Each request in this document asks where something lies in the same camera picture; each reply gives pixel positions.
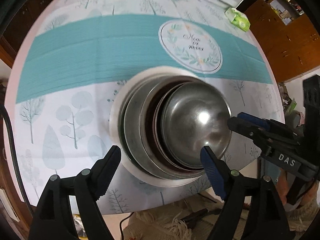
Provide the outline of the small steel bowl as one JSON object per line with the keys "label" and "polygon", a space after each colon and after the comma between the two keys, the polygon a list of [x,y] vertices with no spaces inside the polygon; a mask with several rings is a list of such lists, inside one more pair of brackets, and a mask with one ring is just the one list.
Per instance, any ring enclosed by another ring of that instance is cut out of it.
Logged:
{"label": "small steel bowl", "polygon": [[161,117],[164,143],[183,166],[200,168],[200,150],[212,149],[221,158],[231,140],[227,121],[230,107],[215,87],[204,82],[187,82],[176,89]]}

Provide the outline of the large steel bowl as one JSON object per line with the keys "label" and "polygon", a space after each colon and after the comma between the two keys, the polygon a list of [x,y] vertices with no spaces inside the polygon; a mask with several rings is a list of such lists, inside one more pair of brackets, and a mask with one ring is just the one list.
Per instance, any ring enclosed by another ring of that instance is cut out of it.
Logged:
{"label": "large steel bowl", "polygon": [[173,88],[196,81],[191,76],[150,77],[136,85],[124,101],[119,117],[120,140],[132,163],[140,170],[161,179],[191,179],[204,174],[203,169],[183,168],[161,154],[153,137],[156,108]]}

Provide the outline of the green plate white rim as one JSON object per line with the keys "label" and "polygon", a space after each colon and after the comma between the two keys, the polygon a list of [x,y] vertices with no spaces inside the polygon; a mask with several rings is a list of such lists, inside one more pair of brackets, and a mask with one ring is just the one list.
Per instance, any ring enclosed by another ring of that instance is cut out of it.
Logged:
{"label": "green plate white rim", "polygon": [[123,119],[124,112],[131,96],[145,81],[151,80],[160,76],[190,76],[198,79],[199,77],[185,69],[170,67],[170,66],[157,66],[146,69],[133,77],[127,79],[127,83],[119,90],[116,95],[113,105],[110,110],[109,118],[109,134],[113,144],[117,145],[121,149],[121,164],[137,179],[156,187],[180,187],[192,183],[200,178],[196,176],[194,178],[183,179],[163,179],[158,178],[150,173],[146,172],[141,167],[137,166],[131,153],[127,149],[127,145],[124,138]]}

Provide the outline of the pink steel bowl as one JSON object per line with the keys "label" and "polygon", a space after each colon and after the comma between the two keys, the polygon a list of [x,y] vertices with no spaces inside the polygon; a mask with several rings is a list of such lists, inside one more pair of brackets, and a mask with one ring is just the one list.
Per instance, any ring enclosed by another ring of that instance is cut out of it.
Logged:
{"label": "pink steel bowl", "polygon": [[200,82],[199,79],[189,76],[173,76],[164,78],[157,83],[148,95],[142,105],[140,122],[140,136],[143,147],[151,162],[163,173],[176,178],[192,178],[204,174],[203,169],[192,169],[185,166],[177,165],[166,156],[168,150],[161,152],[163,147],[158,142],[157,135],[157,115],[158,108],[163,102],[163,97],[172,89],[178,88],[188,82]]}

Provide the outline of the white patterned plate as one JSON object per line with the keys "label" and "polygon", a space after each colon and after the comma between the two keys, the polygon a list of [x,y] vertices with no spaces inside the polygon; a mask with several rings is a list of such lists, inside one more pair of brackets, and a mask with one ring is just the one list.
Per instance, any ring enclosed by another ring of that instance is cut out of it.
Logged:
{"label": "white patterned plate", "polygon": [[146,77],[130,88],[129,93],[121,105],[119,112],[119,137],[122,147],[136,168],[151,176],[161,179],[177,179],[169,176],[157,168],[148,158],[140,136],[140,122],[142,105],[146,96],[157,83],[170,75],[155,75]]}

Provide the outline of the brown wooden cabinet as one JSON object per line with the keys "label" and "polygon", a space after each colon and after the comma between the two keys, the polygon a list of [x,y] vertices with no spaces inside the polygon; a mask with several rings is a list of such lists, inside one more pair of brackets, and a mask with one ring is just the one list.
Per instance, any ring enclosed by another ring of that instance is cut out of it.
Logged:
{"label": "brown wooden cabinet", "polygon": [[319,67],[319,0],[245,0],[240,10],[277,82]]}

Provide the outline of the green tissue pack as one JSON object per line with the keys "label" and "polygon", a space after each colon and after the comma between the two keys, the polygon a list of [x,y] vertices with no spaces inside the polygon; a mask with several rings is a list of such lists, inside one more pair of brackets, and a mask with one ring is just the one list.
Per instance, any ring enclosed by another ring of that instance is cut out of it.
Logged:
{"label": "green tissue pack", "polygon": [[249,31],[251,23],[244,13],[238,11],[235,8],[228,8],[225,11],[225,16],[228,18],[232,25],[236,26],[244,32]]}

